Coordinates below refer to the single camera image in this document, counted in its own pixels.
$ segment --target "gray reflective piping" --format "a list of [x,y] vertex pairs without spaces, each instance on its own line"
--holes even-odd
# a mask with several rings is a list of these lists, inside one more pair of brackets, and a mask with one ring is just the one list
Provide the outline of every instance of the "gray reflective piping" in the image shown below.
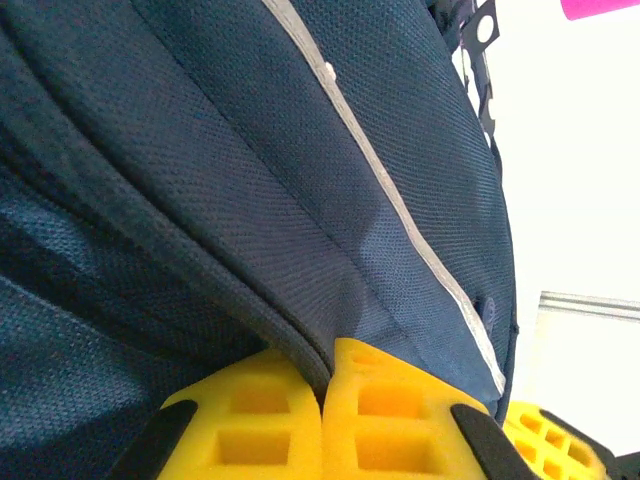
[[506,379],[498,366],[496,360],[496,354],[493,350],[493,345],[487,335],[482,320],[478,316],[477,312],[473,308],[469,297],[460,288],[458,282],[453,278],[449,271],[442,264],[438,256],[433,249],[429,246],[424,239],[418,227],[416,226],[409,210],[407,210],[404,200],[400,196],[400,192],[396,188],[393,180],[385,170],[380,158],[374,151],[371,143],[367,139],[364,131],[360,127],[360,124],[356,120],[355,115],[351,111],[351,108],[347,104],[342,92],[336,85],[332,78],[331,72],[327,68],[325,60],[322,58],[322,54],[318,49],[313,37],[307,30],[304,22],[296,12],[293,5],[289,0],[262,0],[264,5],[271,11],[274,17],[280,22],[285,31],[289,34],[293,42],[296,44],[307,63],[311,67],[311,70],[317,77],[320,85],[326,92],[327,96],[331,100],[334,108],[340,115],[340,118],[345,123],[351,135],[355,139],[356,143],[362,150],[369,166],[373,170],[380,186],[386,193],[387,197],[391,201],[391,204],[395,208],[396,212],[400,216],[400,220],[404,225],[404,228],[416,249],[418,254],[422,257],[424,262],[429,266],[435,277],[442,284],[442,286],[449,292],[453,299],[458,304],[462,316],[473,336],[482,358],[491,371],[491,376],[498,389],[498,392],[502,395],[504,393]]

